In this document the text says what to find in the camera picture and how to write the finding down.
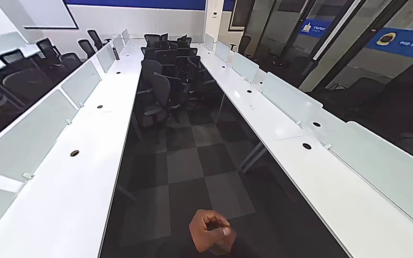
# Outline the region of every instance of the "chair backrest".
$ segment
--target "chair backrest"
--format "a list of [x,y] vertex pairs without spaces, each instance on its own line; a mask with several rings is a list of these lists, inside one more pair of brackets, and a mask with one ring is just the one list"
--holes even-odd
[[96,52],[88,39],[81,39],[78,41],[78,43],[82,50],[84,50],[84,52],[87,54],[87,58],[90,58],[93,55],[95,55]]
[[197,55],[197,48],[177,48],[176,55],[177,56],[195,56]]
[[176,49],[171,50],[156,50],[156,60],[161,64],[175,64],[176,61]]
[[76,68],[80,67],[82,64],[82,61],[79,59],[76,53],[63,54],[60,56],[60,61],[70,71],[76,70]]
[[36,45],[47,59],[50,59],[52,61],[58,61],[58,54],[52,46],[52,43],[50,42],[49,38],[44,38],[36,42]]
[[162,36],[157,34],[145,34],[145,39],[147,47],[154,47],[154,43],[156,41],[162,40]]
[[100,36],[98,36],[98,33],[93,29],[88,30],[87,33],[89,34],[90,38],[95,43],[96,50],[102,49],[103,48],[103,42],[101,41]]
[[248,47],[248,45],[251,42],[251,37],[248,35],[243,35],[243,37],[240,40],[240,44],[238,45],[238,53],[241,55],[245,54],[245,50]]
[[3,85],[10,91],[23,96],[30,103],[35,103],[49,92],[54,85],[39,69],[28,69],[13,73],[3,80]]
[[186,38],[187,38],[187,34],[184,35],[184,36],[182,36],[181,38],[178,38],[177,41],[180,41],[180,40],[183,40],[183,41],[184,41],[184,40],[186,40]]
[[162,73],[162,65],[155,60],[143,60],[141,61],[141,75],[142,85],[138,89],[139,91],[145,91],[152,88],[152,76],[154,72]]
[[169,113],[168,95],[170,94],[170,81],[160,73],[152,75],[152,90],[157,103]]
[[0,60],[5,65],[15,63],[19,60],[22,60],[23,58],[25,57],[23,56],[23,53],[19,49],[0,55]]
[[154,42],[154,47],[158,48],[159,50],[168,50],[170,47],[170,44],[168,40],[159,40]]

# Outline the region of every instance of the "blue sign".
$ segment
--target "blue sign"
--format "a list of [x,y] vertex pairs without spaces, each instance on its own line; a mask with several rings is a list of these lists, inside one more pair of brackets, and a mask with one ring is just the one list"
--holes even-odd
[[366,47],[401,56],[413,57],[413,30],[383,27],[375,34]]
[[331,21],[306,19],[301,26],[299,34],[321,38],[330,24]]

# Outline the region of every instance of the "white desk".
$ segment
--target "white desk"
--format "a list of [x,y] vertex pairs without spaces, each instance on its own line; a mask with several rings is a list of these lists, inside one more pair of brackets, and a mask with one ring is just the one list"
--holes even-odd
[[0,258],[99,256],[141,72],[140,42],[131,39],[101,76],[1,218]]
[[195,47],[205,68],[348,254],[413,257],[412,220],[244,81],[230,63],[204,44]]

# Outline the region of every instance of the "whiteboard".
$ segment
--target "whiteboard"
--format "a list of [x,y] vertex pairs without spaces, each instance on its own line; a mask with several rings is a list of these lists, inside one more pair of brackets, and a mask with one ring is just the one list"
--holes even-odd
[[19,0],[31,19],[24,28],[78,29],[76,21],[63,0]]

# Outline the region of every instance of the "glass door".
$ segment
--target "glass door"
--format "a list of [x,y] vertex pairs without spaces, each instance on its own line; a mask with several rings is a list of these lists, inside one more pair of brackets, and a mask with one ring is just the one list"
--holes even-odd
[[348,9],[357,8],[360,3],[358,0],[309,0],[279,57],[274,59],[271,71],[299,87],[308,73],[318,65],[314,56],[331,33],[339,32],[334,32],[336,26],[346,21],[344,16]]

